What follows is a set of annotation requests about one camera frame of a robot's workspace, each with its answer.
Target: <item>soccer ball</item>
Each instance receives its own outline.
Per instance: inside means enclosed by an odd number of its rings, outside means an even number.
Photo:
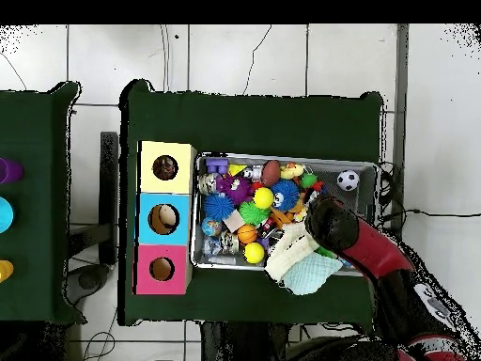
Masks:
[[[337,176],[337,185],[344,191],[353,191],[359,185],[359,175],[353,170],[344,170]]]

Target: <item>yellow cup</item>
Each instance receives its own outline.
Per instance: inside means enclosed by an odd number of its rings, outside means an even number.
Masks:
[[[13,274],[13,264],[6,260],[0,260],[0,283],[4,282]]]

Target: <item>metal tray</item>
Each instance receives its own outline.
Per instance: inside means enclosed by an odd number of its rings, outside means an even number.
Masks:
[[[195,267],[263,271],[265,260],[258,265],[247,263],[242,253],[230,255],[233,264],[216,264],[209,262],[208,257],[202,253],[204,233],[200,223],[205,217],[203,212],[204,195],[198,192],[198,177],[206,173],[205,160],[209,157],[226,157],[229,163],[237,165],[263,165],[269,160],[277,160],[281,165],[288,163],[302,164],[310,167],[318,176],[318,179],[326,185],[328,193],[341,200],[347,209],[363,217],[369,223],[376,224],[379,219],[379,192],[380,192],[380,168],[367,162],[348,161],[325,161],[319,159],[287,158],[260,155],[240,155],[234,153],[198,153],[194,161],[194,203],[193,220],[191,228],[190,258]],[[336,179],[344,170],[354,170],[360,177],[360,183],[356,190],[351,192],[343,191],[337,185]],[[357,270],[350,267],[343,267],[337,275],[361,275]]]

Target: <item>orange basketball ball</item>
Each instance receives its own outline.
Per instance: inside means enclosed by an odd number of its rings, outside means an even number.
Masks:
[[[253,243],[257,239],[257,230],[254,226],[245,225],[237,230],[237,236],[242,243]]]

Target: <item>dark green cloth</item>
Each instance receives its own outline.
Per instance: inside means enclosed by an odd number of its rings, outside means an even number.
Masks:
[[[79,86],[48,93],[0,92],[0,157],[23,164],[23,179],[0,184],[15,219],[0,234],[0,259],[13,275],[0,284],[0,320],[76,322],[63,297],[68,248],[67,137]]]
[[[186,295],[133,295],[135,152],[137,141],[152,140],[188,143],[198,151],[377,163],[380,94],[367,93],[360,99],[278,98],[155,93],[149,88],[147,81],[133,81],[120,98],[122,156],[128,167],[128,186],[120,201],[128,215],[126,237],[121,238],[128,243],[126,271],[121,273],[125,303],[119,304],[124,306],[125,314],[120,310],[120,316],[125,316],[125,323],[138,319],[357,322],[369,329],[371,296],[361,277],[334,275],[318,292],[294,296],[264,273],[194,269]]]

